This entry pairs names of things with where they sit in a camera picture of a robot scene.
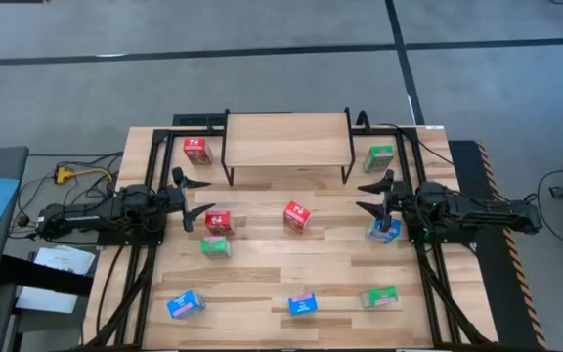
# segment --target cardboard box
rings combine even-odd
[[[175,299],[171,299],[166,303],[166,306],[173,319],[186,319],[195,312],[205,309],[203,298],[191,290],[186,291],[186,293]]]
[[[394,286],[374,288],[360,294],[365,309],[392,304],[399,301],[399,294]]]
[[[201,253],[210,259],[232,256],[230,241],[225,236],[208,236],[201,239]]]
[[[205,138],[186,138],[184,153],[193,165],[211,165],[212,151]]]
[[[390,229],[387,232],[381,231],[381,220],[373,219],[368,225],[367,237],[370,240],[389,243],[401,234],[401,220],[392,219]]]
[[[312,313],[319,310],[317,297],[314,293],[288,298],[288,306],[290,308],[290,315],[293,316]]]
[[[205,227],[215,236],[234,234],[234,219],[229,211],[206,211]]]
[[[392,146],[371,146],[364,159],[364,172],[385,171],[395,158]]]
[[[283,225],[299,234],[303,234],[303,231],[308,226],[311,214],[310,210],[291,201],[283,211]]]

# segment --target yellow plug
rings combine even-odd
[[[56,183],[59,185],[63,185],[66,181],[68,181],[73,177],[75,177],[75,173],[73,171],[67,170],[65,167],[59,167]]]

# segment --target yellow cable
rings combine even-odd
[[[88,170],[84,170],[84,171],[77,171],[73,173],[73,176],[79,176],[79,175],[84,175],[87,173],[92,173],[92,172],[103,172],[106,174],[106,176],[108,176],[109,181],[112,182],[112,175],[105,169],[103,168],[94,168],[94,169],[88,169]]]

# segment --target wooden table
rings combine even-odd
[[[230,114],[225,162],[230,167],[348,166],[347,115]]]
[[[197,129],[197,127],[174,127]],[[444,129],[418,127],[427,147],[451,158]],[[143,183],[151,145],[152,128],[134,127],[125,146],[118,186]],[[208,137],[214,155],[221,153],[221,137]],[[361,164],[371,145],[393,144],[394,137],[354,137]],[[229,186],[218,158],[212,166],[192,166],[177,139],[172,166],[181,166],[192,179],[212,186],[191,190],[191,207],[217,203],[215,209],[231,210],[237,233],[229,260],[208,260],[199,252],[198,240],[208,234],[201,219],[185,233],[181,215],[171,215],[164,244],[158,249],[152,278],[152,294],[143,348],[393,348],[431,346],[425,301],[414,250],[407,229],[394,242],[366,240],[370,216],[356,200],[378,202],[379,196],[361,193],[359,185],[382,175],[365,174],[355,167],[346,185],[337,168],[244,167],[235,185]],[[161,159],[162,150],[158,153]],[[457,189],[454,168],[423,150],[429,180]],[[408,153],[411,174],[413,159]],[[159,165],[155,179],[159,176]],[[401,179],[400,161],[391,164]],[[412,178],[414,187],[417,180]],[[291,200],[313,211],[309,231],[296,235],[282,226],[282,212]],[[459,244],[443,246],[453,296],[471,322],[487,338],[496,340],[479,264]],[[99,257],[91,292],[84,335],[95,335],[95,322],[108,267],[116,253],[106,248]],[[108,285],[101,324],[120,301],[130,248],[117,260]],[[141,263],[146,255],[141,255]],[[396,304],[366,311],[358,294],[369,288],[395,286]],[[185,290],[202,294],[207,310],[187,320],[172,320],[166,302]],[[290,317],[287,299],[314,292],[319,303],[315,314]],[[444,308],[438,298],[442,336],[448,340]],[[126,342],[133,338],[138,305],[128,320]]]

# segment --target blue box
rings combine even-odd
[[[191,290],[168,301],[166,306],[173,319],[186,319],[194,312],[205,309],[203,298]]]
[[[288,298],[288,305],[290,306],[290,315],[293,316],[316,312],[319,309],[317,297],[314,293]]]
[[[368,238],[377,242],[389,243],[401,234],[401,220],[393,219],[388,232],[383,232],[380,228],[381,220],[372,220],[368,226]]]

